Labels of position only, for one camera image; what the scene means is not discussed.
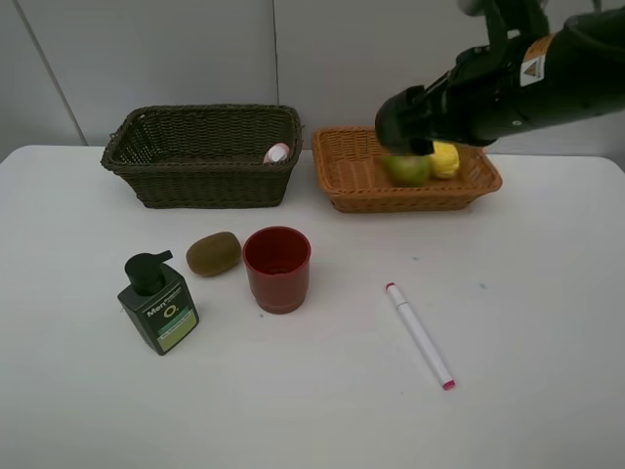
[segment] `red cup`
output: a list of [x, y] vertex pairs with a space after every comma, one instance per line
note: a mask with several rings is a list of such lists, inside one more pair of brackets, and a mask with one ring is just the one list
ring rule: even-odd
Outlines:
[[292, 228], [269, 227], [252, 234], [243, 246], [250, 289], [269, 313], [297, 310], [309, 289], [311, 244]]

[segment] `green fruit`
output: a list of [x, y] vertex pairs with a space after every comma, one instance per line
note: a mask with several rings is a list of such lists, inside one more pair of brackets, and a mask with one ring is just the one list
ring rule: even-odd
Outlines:
[[187, 251], [188, 267], [199, 276], [218, 276], [241, 260], [241, 244], [230, 232], [211, 234]]
[[384, 158], [389, 176], [398, 186], [418, 188], [432, 174], [432, 161], [427, 156], [394, 156]]

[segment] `warning label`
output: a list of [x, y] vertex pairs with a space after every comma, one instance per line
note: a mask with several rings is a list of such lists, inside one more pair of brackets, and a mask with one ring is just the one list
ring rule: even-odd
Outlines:
[[525, 52], [521, 64], [520, 85], [527, 86], [538, 83], [545, 78], [545, 61], [549, 46], [556, 37], [554, 34], [545, 36], [534, 42]]

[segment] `white marker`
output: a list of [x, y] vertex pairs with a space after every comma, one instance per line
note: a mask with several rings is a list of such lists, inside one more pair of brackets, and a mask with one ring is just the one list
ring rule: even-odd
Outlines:
[[387, 293], [393, 300], [393, 304], [395, 305], [401, 320], [408, 328], [412, 339], [419, 347], [419, 350], [421, 350], [421, 353], [425, 357], [426, 362], [428, 362], [430, 369], [440, 383], [440, 386], [442, 386], [442, 389], [448, 391], [455, 388], [456, 383], [451, 377], [451, 374], [449, 374], [449, 370], [442, 361], [442, 358], [438, 354], [437, 348], [434, 346], [434, 343], [430, 339], [426, 329], [424, 329], [421, 322], [419, 322], [415, 312], [401, 295], [401, 291], [399, 291], [397, 285], [389, 283], [387, 285]]

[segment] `kiwi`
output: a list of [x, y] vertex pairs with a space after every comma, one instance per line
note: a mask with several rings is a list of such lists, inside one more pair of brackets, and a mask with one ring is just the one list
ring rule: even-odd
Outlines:
[[231, 232], [211, 234], [187, 251], [188, 267], [199, 276], [214, 277], [228, 271], [241, 260], [241, 244]]

